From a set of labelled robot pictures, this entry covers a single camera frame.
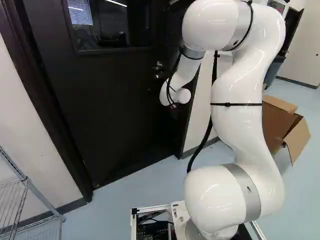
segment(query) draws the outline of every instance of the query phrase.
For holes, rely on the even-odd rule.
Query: blue floor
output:
[[[273,95],[299,106],[312,135],[294,168],[284,175],[286,202],[273,216],[259,219],[258,224],[268,240],[319,239],[320,216],[320,89],[276,80],[268,89]],[[230,163],[230,148],[222,142],[203,150],[193,167]],[[66,214],[63,240],[129,240],[130,208],[168,204],[183,200],[183,180],[189,158],[171,156],[94,192],[92,203]]]

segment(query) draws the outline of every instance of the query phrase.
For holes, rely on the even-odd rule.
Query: cardboard box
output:
[[[297,109],[273,96],[263,96],[262,126],[266,144],[273,155],[287,146],[292,165],[311,137],[306,119],[296,114]]]

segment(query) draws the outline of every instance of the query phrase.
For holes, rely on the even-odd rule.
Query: white wall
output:
[[[43,126],[0,35],[0,145],[55,206],[82,198]],[[0,183],[14,174],[0,159]],[[29,192],[22,219],[47,209]]]
[[[197,147],[204,138],[209,119],[211,116],[210,96],[212,83],[212,70],[214,63],[214,52],[208,51],[205,53],[201,62],[199,78],[195,89],[195,95],[185,138],[183,152]],[[231,53],[219,52],[217,75],[220,76],[232,65]],[[215,130],[211,131],[208,140],[217,136]]]
[[[294,1],[298,10],[305,8],[300,24],[278,76],[313,86],[320,84],[320,1]]]

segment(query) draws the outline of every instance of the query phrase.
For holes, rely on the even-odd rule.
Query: door window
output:
[[[66,0],[79,51],[151,45],[151,0]]]

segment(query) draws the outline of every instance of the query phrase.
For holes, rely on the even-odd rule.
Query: door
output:
[[[302,9],[301,11],[297,11],[289,7],[289,10],[285,17],[285,28],[286,28],[285,40],[279,52],[279,55],[281,57],[285,57],[287,55],[290,44],[295,36],[297,27],[300,23],[303,13],[304,13],[304,9]]]
[[[159,0],[24,0],[54,94],[93,184],[172,154],[153,78]]]

